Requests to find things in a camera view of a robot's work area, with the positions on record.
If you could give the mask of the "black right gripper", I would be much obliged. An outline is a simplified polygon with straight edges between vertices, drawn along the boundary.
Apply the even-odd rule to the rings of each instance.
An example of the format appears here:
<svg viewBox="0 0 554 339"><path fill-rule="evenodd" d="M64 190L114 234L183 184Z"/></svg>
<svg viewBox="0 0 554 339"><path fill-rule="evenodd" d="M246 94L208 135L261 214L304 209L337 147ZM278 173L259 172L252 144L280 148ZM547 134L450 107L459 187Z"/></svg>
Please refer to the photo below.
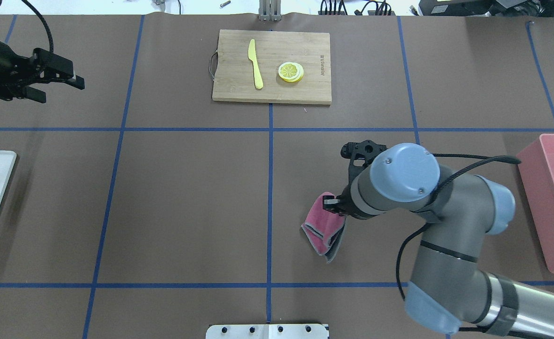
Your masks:
<svg viewBox="0 0 554 339"><path fill-rule="evenodd" d="M340 195L323 196L323 209L338 211L341 215L348 215L358 219L358 208L353 201L351 185L347 185Z"/></svg>

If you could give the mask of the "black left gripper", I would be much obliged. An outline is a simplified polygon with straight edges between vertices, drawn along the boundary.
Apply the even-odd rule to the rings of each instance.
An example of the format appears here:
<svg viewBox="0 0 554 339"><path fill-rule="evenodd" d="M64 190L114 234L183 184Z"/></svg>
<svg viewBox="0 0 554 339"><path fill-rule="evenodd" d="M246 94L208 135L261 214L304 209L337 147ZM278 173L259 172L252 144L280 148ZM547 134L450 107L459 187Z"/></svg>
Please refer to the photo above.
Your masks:
<svg viewBox="0 0 554 339"><path fill-rule="evenodd" d="M64 83L84 90L85 80L75 73L72 60L40 48L36 48L30 57L19 56L9 45L0 41L0 99L29 99L46 103L45 92L30 87L42 80L45 67L49 83Z"/></svg>

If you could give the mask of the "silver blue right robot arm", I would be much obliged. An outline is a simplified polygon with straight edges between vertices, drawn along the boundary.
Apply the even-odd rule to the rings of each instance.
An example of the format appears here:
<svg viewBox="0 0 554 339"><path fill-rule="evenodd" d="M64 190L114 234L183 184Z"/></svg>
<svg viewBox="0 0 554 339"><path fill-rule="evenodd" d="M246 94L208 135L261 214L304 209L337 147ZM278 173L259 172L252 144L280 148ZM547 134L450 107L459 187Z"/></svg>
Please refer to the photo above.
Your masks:
<svg viewBox="0 0 554 339"><path fill-rule="evenodd" d="M475 163L453 171L421 145L373 141L348 142L340 155L349 160L348 185L338 196L323 197L324 210L367 220L400 209L425 220L399 249L402 254L421 236L407 289L400 291L410 318L447 335L554 339L554 293L477 265L485 237L506 230L516 204L507 187L470 171L520 159L469 154Z"/></svg>

